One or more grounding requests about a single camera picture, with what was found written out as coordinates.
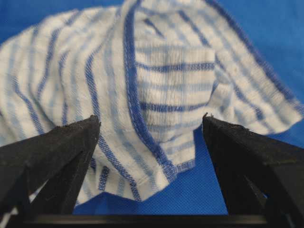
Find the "blue background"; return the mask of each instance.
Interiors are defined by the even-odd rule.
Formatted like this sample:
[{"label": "blue background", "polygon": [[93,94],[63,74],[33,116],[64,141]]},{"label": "blue background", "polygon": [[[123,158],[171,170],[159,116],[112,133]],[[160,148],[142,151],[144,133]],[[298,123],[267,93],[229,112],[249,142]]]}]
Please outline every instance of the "blue background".
[{"label": "blue background", "polygon": [[[0,0],[0,44],[45,16],[122,0]],[[304,103],[304,1],[219,0],[241,25],[279,78]],[[304,121],[271,137],[304,147]],[[103,193],[75,214],[225,214],[219,185],[201,130],[195,131],[196,167],[142,203]]]}]

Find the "white and blue striped towel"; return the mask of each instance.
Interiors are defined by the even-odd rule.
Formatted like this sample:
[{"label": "white and blue striped towel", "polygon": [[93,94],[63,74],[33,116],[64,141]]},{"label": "white and blue striped towel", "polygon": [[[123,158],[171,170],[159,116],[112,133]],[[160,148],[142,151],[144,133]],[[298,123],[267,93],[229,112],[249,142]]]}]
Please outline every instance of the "white and blue striped towel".
[{"label": "white and blue striped towel", "polygon": [[49,17],[0,48],[0,145],[95,114],[78,203],[145,200],[195,164],[202,116],[262,134],[303,106],[212,0],[130,0]]}]

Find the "black metal bar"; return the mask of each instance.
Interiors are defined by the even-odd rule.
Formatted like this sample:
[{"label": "black metal bar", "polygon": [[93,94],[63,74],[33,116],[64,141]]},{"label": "black metal bar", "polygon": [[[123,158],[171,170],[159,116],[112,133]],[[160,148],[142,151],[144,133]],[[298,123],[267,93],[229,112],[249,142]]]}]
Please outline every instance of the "black metal bar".
[{"label": "black metal bar", "polygon": [[72,214],[95,146],[81,152],[51,178],[31,203],[31,214]]},{"label": "black metal bar", "polygon": [[[243,216],[80,216],[80,215],[37,215],[31,219],[23,221],[23,224],[31,227],[60,226],[60,227],[90,227],[101,224],[172,224],[181,225],[201,224],[202,227],[268,227],[267,220],[261,215]],[[13,216],[9,222],[9,227],[18,224],[18,216]]]}]

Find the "blue stripe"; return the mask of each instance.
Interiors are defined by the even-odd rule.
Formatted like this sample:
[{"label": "blue stripe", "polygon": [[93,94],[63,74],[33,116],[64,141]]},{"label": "blue stripe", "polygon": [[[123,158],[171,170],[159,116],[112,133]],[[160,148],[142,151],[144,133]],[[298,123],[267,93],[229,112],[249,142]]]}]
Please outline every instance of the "blue stripe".
[{"label": "blue stripe", "polygon": [[158,28],[156,28],[156,26],[152,23],[152,21],[150,21],[148,18],[146,18],[146,19],[144,20],[144,22],[145,22],[147,25],[151,26],[151,27],[155,30],[155,32],[157,33],[157,35],[159,35],[160,37],[163,37],[163,38],[164,38],[163,34],[158,30]]},{"label": "blue stripe", "polygon": [[48,107],[50,109],[49,118],[52,121],[54,121],[54,106],[55,106],[56,99],[58,97],[58,93],[59,93],[59,85],[58,85],[58,83],[55,83],[54,93],[51,96],[51,99],[50,99],[50,101],[48,103]]},{"label": "blue stripe", "polygon": [[[149,62],[151,62],[151,54],[149,53]],[[166,52],[165,53],[165,58],[164,58],[164,60],[163,60],[163,63],[164,63],[164,65],[165,64],[168,64],[168,62],[170,62],[170,55],[169,55],[169,52]],[[147,79],[148,80],[150,80],[152,77],[153,77],[153,75],[151,74],[151,72],[150,71],[148,71],[148,72],[146,72],[146,74],[147,73],[149,73],[148,75],[147,75]],[[184,83],[184,72],[182,72],[182,82]],[[170,81],[170,75],[169,74],[164,74],[164,75],[162,75],[162,79],[163,79],[163,81],[165,82],[165,83],[167,83],[167,84],[169,84],[169,81]],[[182,95],[182,91],[183,91],[183,87],[181,88],[181,91],[180,91],[180,96],[181,97],[183,97]],[[167,104],[167,102],[168,102],[168,93],[164,93],[164,94],[162,94],[161,95],[161,99],[159,100],[159,103],[161,103],[161,104]],[[145,120],[148,120],[148,118],[149,118],[149,113],[148,112],[142,112],[143,114],[144,114],[144,117],[145,117]],[[168,117],[167,117],[167,115],[166,114],[163,114],[163,115],[160,115],[159,116],[159,123],[167,123],[168,122]],[[164,137],[165,137],[165,132],[158,132],[158,137],[156,138],[156,139],[163,139]]]},{"label": "blue stripe", "polygon": [[20,91],[19,89],[19,85],[18,85],[18,79],[16,77],[16,75],[13,75],[13,84],[14,84],[14,90],[16,92],[16,94],[25,102],[25,104],[27,105],[28,111],[29,111],[29,115],[31,117],[31,120],[34,123],[34,126],[38,132],[38,134],[43,134],[44,131],[42,129],[41,123],[38,119],[38,116],[33,108],[32,103],[28,100],[28,98],[26,96],[24,96],[24,94]]},{"label": "blue stripe", "polygon": [[206,92],[206,91],[209,92],[212,89],[212,83],[161,85],[161,84],[142,81],[139,82],[138,87],[144,90],[153,89],[161,92],[167,92],[169,90],[181,92],[183,89],[186,89],[187,93],[195,93],[195,92]]},{"label": "blue stripe", "polygon": [[280,91],[285,99],[295,105],[296,110],[299,112],[300,115],[303,116],[304,114],[304,106],[302,104],[295,103],[295,96],[280,82],[277,78],[276,74],[274,73],[273,69],[270,65],[264,61],[258,51],[254,48],[253,44],[249,41],[246,34],[244,33],[243,29],[233,20],[233,18],[225,12],[225,10],[214,0],[205,0],[211,7],[213,7],[219,15],[221,15],[230,25],[230,27],[234,30],[234,32],[238,35],[239,39],[243,41],[246,45],[249,52],[253,55],[256,62],[259,66],[263,69],[265,74],[268,78],[274,83],[275,87],[278,91]]},{"label": "blue stripe", "polygon": [[94,173],[96,173],[96,160],[93,157],[91,158],[90,166],[91,166],[92,170],[94,171]]},{"label": "blue stripe", "polygon": [[166,66],[148,66],[143,63],[136,62],[136,66],[149,71],[160,73],[168,73],[171,71],[200,71],[200,70],[213,70],[214,63],[181,63]]},{"label": "blue stripe", "polygon": [[[85,78],[86,78],[87,86],[88,86],[90,96],[91,96],[93,112],[94,112],[94,115],[98,116],[98,119],[99,119],[99,121],[101,121],[101,123],[102,123],[102,120],[101,120],[100,111],[99,111],[99,102],[97,99],[96,85],[95,85],[94,76],[93,76],[93,72],[92,72],[92,62],[94,60],[95,54],[99,52],[99,50],[101,49],[103,44],[104,44],[104,42],[102,42],[102,44],[99,45],[97,47],[97,49],[89,56],[89,58],[86,62],[86,65],[85,65]],[[99,136],[98,146],[101,149],[101,151],[105,154],[107,159],[110,161],[110,163],[118,170],[118,172],[124,178],[126,178],[129,181],[134,199],[136,201],[141,201],[141,197],[140,197],[137,187],[136,187],[136,181],[125,170],[125,168],[121,165],[121,163],[116,159],[115,155],[109,148],[108,144],[106,143],[106,141],[104,140],[102,135]]]},{"label": "blue stripe", "polygon": [[178,172],[184,172],[195,167],[195,160],[186,161],[177,165]]},{"label": "blue stripe", "polygon": [[194,111],[199,108],[205,107],[207,103],[201,103],[196,105],[183,105],[183,106],[173,106],[173,105],[166,105],[166,104],[152,104],[152,103],[145,103],[141,102],[141,109],[143,111],[155,111],[160,113],[171,113],[171,112],[189,112]]},{"label": "blue stripe", "polygon": [[137,91],[137,72],[135,66],[135,48],[134,48],[134,11],[138,7],[140,1],[131,7],[124,21],[124,71],[127,86],[127,98],[129,113],[133,127],[141,139],[141,141],[149,148],[156,158],[156,161],[162,166],[163,173],[167,177],[168,182],[172,182],[177,175],[176,167],[168,160],[159,144],[150,135],[144,122],[138,99]]},{"label": "blue stripe", "polygon": [[133,179],[133,177],[125,170],[125,168],[121,165],[121,163],[116,159],[113,152],[109,148],[108,144],[105,142],[105,139],[102,135],[99,136],[98,139],[98,146],[101,149],[101,151],[105,154],[107,159],[110,161],[110,163],[118,170],[120,175],[122,175],[124,178],[126,178],[131,186],[131,191],[133,194],[133,197],[136,201],[142,201],[141,197],[137,190],[137,184],[136,181]]},{"label": "blue stripe", "polygon": [[201,125],[201,118],[191,122],[184,122],[178,123],[175,125],[148,125],[147,128],[151,132],[163,132],[163,131],[172,131],[172,130],[179,130],[181,128],[188,128],[188,127],[198,127]]},{"label": "blue stripe", "polygon": [[243,112],[241,110],[235,109],[234,114],[240,123],[246,123],[246,120],[243,117]]},{"label": "blue stripe", "polygon": [[121,123],[121,120],[119,118],[117,107],[118,105],[118,98],[117,98],[117,88],[116,88],[116,80],[115,80],[115,73],[113,69],[113,58],[112,58],[112,41],[113,41],[114,32],[112,31],[112,34],[109,36],[109,39],[107,39],[106,48],[104,51],[104,56],[107,56],[107,58],[104,58],[104,67],[108,78],[108,94],[109,99],[112,101],[110,106],[110,112],[111,112],[111,123],[114,126],[114,130],[116,134],[119,137],[119,140],[123,142],[123,146],[125,150],[130,154],[130,156],[134,159],[136,164],[144,171],[144,173],[149,177],[149,182],[151,185],[151,189],[153,192],[158,192],[159,188],[157,187],[155,178],[153,176],[153,170],[150,169],[150,167],[145,163],[142,156],[136,151],[134,146],[129,142],[129,140],[126,138],[124,131],[117,128],[117,126],[123,125]]},{"label": "blue stripe", "polygon": [[189,142],[185,142],[185,143],[183,143],[181,145],[167,148],[166,149],[166,154],[171,155],[171,154],[174,154],[176,152],[183,151],[185,149],[189,149],[189,148],[191,148],[193,146],[194,146],[194,141],[193,140],[189,141]]},{"label": "blue stripe", "polygon": [[98,184],[98,189],[101,190],[101,191],[104,191],[105,190],[105,185],[106,185],[106,181],[108,179],[108,176],[109,176],[109,168],[104,166],[103,167],[103,170],[101,171],[101,175],[100,175],[100,178],[99,178],[99,184]]},{"label": "blue stripe", "polygon": [[49,78],[49,67],[50,67],[50,63],[51,63],[51,60],[53,58],[53,55],[54,55],[54,47],[55,47],[55,42],[59,36],[59,33],[60,31],[64,28],[64,26],[66,25],[71,25],[76,19],[77,17],[79,17],[81,14],[80,11],[74,13],[72,15],[72,17],[63,25],[61,26],[60,28],[57,28],[55,29],[53,32],[52,32],[52,35],[51,35],[51,40],[48,44],[48,50],[47,50],[47,59],[46,59],[46,65],[45,65],[45,72],[44,72],[44,75],[42,77],[42,80],[41,82],[39,83],[38,87],[37,87],[37,100],[40,102],[41,100],[41,94],[42,94],[42,91],[46,85],[46,82]]},{"label": "blue stripe", "polygon": [[125,181],[123,177],[119,178],[118,186],[117,186],[117,195],[123,197],[124,196],[124,188],[125,188]]},{"label": "blue stripe", "polygon": [[150,54],[152,52],[168,52],[169,50],[186,51],[186,50],[189,50],[189,48],[197,49],[197,48],[201,48],[201,46],[185,47],[185,46],[178,46],[178,45],[158,45],[155,47],[137,47],[135,50],[136,50],[136,52]]},{"label": "blue stripe", "polygon": [[11,45],[10,49],[10,55],[9,55],[9,67],[6,73],[6,104],[7,104],[7,111],[9,113],[8,118],[10,118],[12,125],[16,128],[18,131],[18,138],[19,139],[26,139],[26,135],[24,134],[24,131],[22,129],[22,126],[19,122],[19,119],[16,116],[16,111],[15,111],[15,105],[12,102],[12,97],[13,97],[13,87],[14,87],[14,64],[15,64],[15,57],[16,57],[16,52],[18,48],[17,44],[18,40],[16,39],[14,43]]},{"label": "blue stripe", "polygon": [[193,30],[196,34],[199,35],[199,39],[200,39],[200,42],[202,43],[202,45],[205,45],[205,46],[210,47],[208,41],[207,41],[206,38],[201,34],[199,28],[190,20],[190,18],[189,18],[182,10],[179,11],[179,15],[180,15],[181,18],[183,18],[183,20],[184,20],[185,22],[187,22],[187,23],[191,26],[192,30]]},{"label": "blue stripe", "polygon": [[65,53],[62,54],[62,56],[60,57],[60,61],[59,61],[59,80],[61,83],[61,88],[62,88],[62,94],[63,94],[63,109],[62,109],[62,117],[61,117],[61,122],[62,125],[66,125],[67,124],[67,96],[65,94],[65,89],[64,89],[64,83],[63,83],[63,79],[62,79],[62,72],[64,69],[64,65],[66,62],[66,58],[68,55],[69,51],[66,51]]},{"label": "blue stripe", "polygon": [[71,32],[68,37],[62,42],[63,45],[67,44],[74,35],[79,35],[81,33],[86,33],[89,28],[91,26],[93,26],[96,22],[99,21],[100,17],[103,15],[104,12],[104,8],[101,8],[93,17],[92,19],[89,21],[89,23],[85,24],[85,26],[83,26],[80,30],[74,30],[73,32]]},{"label": "blue stripe", "polygon": [[2,113],[0,113],[0,133],[0,146],[11,143],[11,140],[15,138],[12,128],[7,126],[7,120],[4,118]]},{"label": "blue stripe", "polygon": [[175,26],[175,23],[173,23],[169,18],[168,15],[164,14],[164,13],[159,13],[157,11],[148,9],[146,7],[138,7],[139,11],[149,15],[149,16],[154,16],[154,15],[158,15],[161,19],[163,19],[168,26],[174,30],[174,32],[176,33],[176,35],[178,36],[179,40],[183,41],[184,44],[190,45],[190,42],[187,40],[187,37],[179,30],[178,27]]},{"label": "blue stripe", "polygon": [[79,66],[79,56],[81,53],[86,49],[93,38],[93,35],[88,36],[82,46],[77,50],[74,54],[74,58],[72,60],[72,69],[71,69],[71,92],[72,92],[72,103],[73,107],[75,108],[75,116],[73,121],[80,121],[83,119],[82,117],[82,110],[79,101],[78,95],[78,86],[77,86],[77,79],[76,79],[76,68]]},{"label": "blue stripe", "polygon": [[[185,55],[182,55],[182,62],[185,62]],[[186,79],[188,81],[189,77],[185,77],[185,71],[182,72],[181,74],[181,77],[182,77],[182,84],[184,85],[181,92],[180,92],[180,104],[186,104],[186,97],[187,97],[187,90],[186,90]],[[179,123],[182,123],[183,122],[183,117],[184,117],[184,114],[183,112],[180,112],[179,114]]]},{"label": "blue stripe", "polygon": [[184,136],[184,135],[185,135],[184,133],[175,135],[175,136],[171,137],[170,139],[168,139],[168,140],[166,140],[166,141],[161,141],[160,144],[172,142],[172,141],[174,141],[174,140],[176,140],[176,139],[178,139],[179,137]]},{"label": "blue stripe", "polygon": [[[233,82],[230,82],[230,80],[228,78],[226,78],[221,71],[218,71],[218,69],[215,70],[215,76],[216,76],[216,81],[214,81],[210,98],[218,97],[219,99],[222,99],[222,105],[219,107],[219,110],[220,110],[220,113],[224,113],[225,109],[230,107],[230,104],[232,102],[231,98],[232,98],[233,91],[234,91]],[[219,84],[231,86],[231,89],[229,90],[228,94],[225,95],[224,98],[221,95],[221,93],[214,93]]]},{"label": "blue stripe", "polygon": [[[35,42],[36,42],[36,37],[38,36],[38,33],[40,31],[41,28],[41,24],[39,24],[38,26],[35,26],[34,31],[33,31],[33,35],[31,37],[31,42],[30,42],[30,48],[29,48],[29,54],[28,54],[28,80],[27,80],[27,90],[28,90],[28,94],[30,99],[32,100],[34,106],[38,109],[38,114],[41,114],[41,116],[44,118],[44,120],[47,122],[48,124],[48,128],[52,129],[55,127],[54,123],[49,119],[49,117],[46,115],[45,111],[43,110],[41,104],[39,104],[39,102],[37,101],[36,97],[34,96],[33,90],[32,90],[32,81],[33,81],[33,76],[34,76],[34,69],[35,69]],[[39,128],[39,124],[36,124],[35,122],[33,122],[36,129]]]},{"label": "blue stripe", "polygon": [[[199,36],[201,43],[203,45],[206,45],[208,47],[210,47],[211,45],[208,43],[208,41],[206,40],[206,38],[204,37],[204,35],[201,33],[201,31],[198,29],[198,27],[193,23],[193,21],[190,20],[190,18],[183,12],[183,11],[179,11],[179,14],[181,16],[181,18],[183,18],[192,28],[192,30]],[[216,63],[218,63],[220,65],[220,67],[222,69],[225,70],[223,64],[220,62],[220,60],[218,59],[218,57],[216,56]],[[241,93],[241,90],[237,87],[237,85],[233,82],[234,84],[234,88],[236,91],[236,94],[238,96],[239,99],[241,99],[243,102],[247,103],[248,105],[250,105],[256,112],[256,117],[258,120],[261,120],[264,118],[262,111],[254,104],[252,104],[250,101],[248,101],[246,99],[246,97]],[[268,130],[271,132],[272,129],[269,128],[269,125],[267,123],[265,123],[265,121],[261,122],[266,128],[268,128]]]}]

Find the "striped cloth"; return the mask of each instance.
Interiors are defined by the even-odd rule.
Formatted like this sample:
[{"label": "striped cloth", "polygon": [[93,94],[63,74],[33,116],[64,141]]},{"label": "striped cloth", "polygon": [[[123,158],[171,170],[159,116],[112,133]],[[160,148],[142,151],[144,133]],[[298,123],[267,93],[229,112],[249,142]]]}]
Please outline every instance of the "striped cloth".
[{"label": "striped cloth", "polygon": [[261,133],[303,105],[213,0],[130,0],[46,18],[0,47],[0,145],[94,114],[100,138],[77,204],[142,201],[195,165],[202,116]]}]

